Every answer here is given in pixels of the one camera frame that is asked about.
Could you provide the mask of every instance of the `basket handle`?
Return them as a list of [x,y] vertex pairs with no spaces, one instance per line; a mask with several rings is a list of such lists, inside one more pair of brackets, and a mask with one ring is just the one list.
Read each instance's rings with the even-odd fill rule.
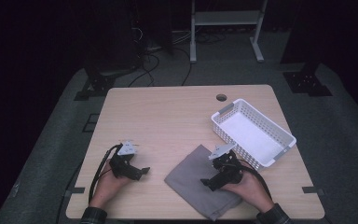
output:
[[229,109],[231,109],[232,107],[234,107],[234,103],[231,103],[229,105],[226,105],[225,107],[223,107],[221,110],[219,110],[219,114],[224,114],[226,113]]

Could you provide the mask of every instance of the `human hand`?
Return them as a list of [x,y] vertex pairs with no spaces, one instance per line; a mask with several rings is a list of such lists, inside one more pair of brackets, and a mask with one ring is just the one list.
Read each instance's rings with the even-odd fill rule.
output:
[[106,161],[106,164],[101,171],[97,188],[94,192],[94,196],[89,202],[89,207],[104,209],[106,204],[115,197],[118,191],[131,182],[126,176],[115,177],[111,171],[112,168],[109,162],[110,160]]
[[[241,161],[241,164],[252,169],[252,167],[244,161]],[[254,175],[243,171],[241,171],[241,173],[242,180],[240,183],[229,183],[223,186],[222,189],[240,195],[244,201],[257,208],[261,213],[266,213],[274,206],[274,202],[270,199],[263,185]]]

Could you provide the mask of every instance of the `gray cloth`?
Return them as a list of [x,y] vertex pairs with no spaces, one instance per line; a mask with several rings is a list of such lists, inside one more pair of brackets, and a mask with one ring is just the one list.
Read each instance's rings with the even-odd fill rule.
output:
[[230,191],[211,191],[201,179],[210,179],[218,173],[208,159],[211,151],[203,145],[186,156],[165,178],[165,182],[205,217],[215,221],[237,206],[241,197]]

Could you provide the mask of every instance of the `black sleeve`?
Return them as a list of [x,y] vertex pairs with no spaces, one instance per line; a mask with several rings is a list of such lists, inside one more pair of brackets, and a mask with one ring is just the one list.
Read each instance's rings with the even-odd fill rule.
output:
[[96,207],[88,207],[83,213],[80,224],[104,224],[107,213]]
[[277,203],[266,213],[259,213],[257,219],[262,224],[293,224],[292,219],[284,213]]

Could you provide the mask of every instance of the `gray carpet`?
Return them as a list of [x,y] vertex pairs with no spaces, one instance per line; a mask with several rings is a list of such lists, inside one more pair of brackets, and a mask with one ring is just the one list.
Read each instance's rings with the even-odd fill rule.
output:
[[[266,33],[259,44],[265,57],[258,63],[248,37],[227,35],[213,45],[198,45],[198,62],[192,64],[185,85],[269,84],[276,93],[297,146],[308,168],[326,217],[331,223],[358,223],[358,106],[345,91],[339,77],[324,65],[316,76],[333,96],[309,97],[290,91],[282,72],[297,71],[302,64],[280,64],[288,33]],[[188,52],[188,44],[177,48]],[[158,67],[132,86],[180,86],[189,60],[181,50],[173,55],[160,51]],[[145,57],[146,69],[156,64]],[[115,88],[127,87],[144,70],[117,79]],[[87,151],[92,133],[83,133],[89,115],[99,113],[103,97],[74,101],[87,80],[83,69],[74,74],[51,114],[34,150],[0,211],[0,223],[76,223],[64,215],[68,184],[76,180],[76,169]],[[329,223],[321,220],[297,223]]]

